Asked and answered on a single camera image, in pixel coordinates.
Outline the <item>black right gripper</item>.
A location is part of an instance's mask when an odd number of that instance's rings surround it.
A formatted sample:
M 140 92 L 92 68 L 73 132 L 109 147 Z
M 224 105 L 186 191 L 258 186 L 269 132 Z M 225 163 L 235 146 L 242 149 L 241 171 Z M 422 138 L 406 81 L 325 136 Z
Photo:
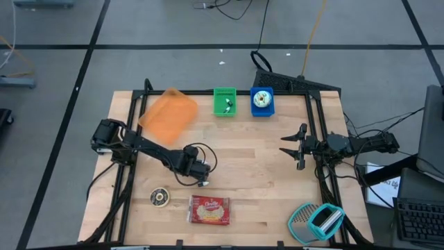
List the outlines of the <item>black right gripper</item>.
M 291 156 L 294 160 L 298 161 L 296 166 L 297 170 L 303 170 L 305 168 L 305 158 L 304 158 L 305 154 L 313 156 L 322 154 L 322 142 L 317 140 L 316 136 L 313 135 L 306 136 L 306 133 L 307 133 L 307 124 L 302 123 L 299 127 L 299 131 L 296 134 L 280 138 L 281 140 L 290 141 L 290 142 L 297 142 L 300 140 L 303 141 L 305 139 L 304 153 L 298 150 L 280 148 L 280 151 L 283 151 L 284 153 Z

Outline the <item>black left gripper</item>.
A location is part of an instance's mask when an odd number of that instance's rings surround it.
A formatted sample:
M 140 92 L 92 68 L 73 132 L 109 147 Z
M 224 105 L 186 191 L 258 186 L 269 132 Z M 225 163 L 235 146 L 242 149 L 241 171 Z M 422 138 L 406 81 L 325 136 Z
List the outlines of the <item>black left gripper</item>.
M 210 181 L 210 166 L 199 160 L 196 153 L 183 151 L 178 160 L 177 170 L 182 176 L 196 179 L 198 187 L 203 186 L 203 181 Z

